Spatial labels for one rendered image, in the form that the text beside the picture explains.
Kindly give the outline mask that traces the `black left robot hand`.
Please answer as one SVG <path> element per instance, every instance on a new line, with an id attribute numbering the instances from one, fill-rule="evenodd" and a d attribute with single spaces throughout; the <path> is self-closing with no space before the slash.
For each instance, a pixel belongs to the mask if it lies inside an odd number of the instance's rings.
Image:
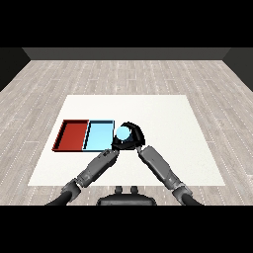
<path id="1" fill-rule="evenodd" d="M 135 150 L 135 146 L 132 141 L 122 141 L 118 138 L 115 138 L 112 142 L 112 149 L 117 151 Z"/>

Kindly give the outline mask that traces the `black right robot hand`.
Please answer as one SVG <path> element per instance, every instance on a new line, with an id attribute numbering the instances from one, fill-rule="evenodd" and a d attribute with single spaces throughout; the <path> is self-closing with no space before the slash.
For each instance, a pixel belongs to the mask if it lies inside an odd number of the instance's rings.
<path id="1" fill-rule="evenodd" d="M 123 123 L 121 127 L 128 127 L 130 129 L 132 142 L 134 143 L 135 148 L 142 147 L 145 144 L 144 134 L 138 125 L 126 122 Z"/>

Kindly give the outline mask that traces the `light blue shallow open box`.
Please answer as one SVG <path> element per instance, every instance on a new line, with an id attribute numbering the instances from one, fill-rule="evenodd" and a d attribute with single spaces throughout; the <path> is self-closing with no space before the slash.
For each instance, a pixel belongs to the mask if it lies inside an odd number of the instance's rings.
<path id="1" fill-rule="evenodd" d="M 112 147 L 115 122 L 113 120 L 91 120 L 85 133 L 82 150 L 101 152 Z"/>

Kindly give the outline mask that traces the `red shallow open box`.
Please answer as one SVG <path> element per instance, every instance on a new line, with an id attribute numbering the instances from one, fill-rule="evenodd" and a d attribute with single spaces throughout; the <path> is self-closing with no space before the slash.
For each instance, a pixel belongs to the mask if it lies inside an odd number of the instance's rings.
<path id="1" fill-rule="evenodd" d="M 52 147 L 54 152 L 82 152 L 88 120 L 64 120 Z"/>

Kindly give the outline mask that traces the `dark grey robot body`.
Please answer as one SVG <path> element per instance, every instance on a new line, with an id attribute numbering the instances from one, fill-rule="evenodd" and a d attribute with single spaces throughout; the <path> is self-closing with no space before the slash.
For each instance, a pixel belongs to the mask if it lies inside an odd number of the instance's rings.
<path id="1" fill-rule="evenodd" d="M 122 186 L 116 186 L 112 195 L 100 198 L 97 206 L 156 206 L 153 198 L 141 195 L 137 186 L 130 187 L 130 193 L 124 194 Z"/>

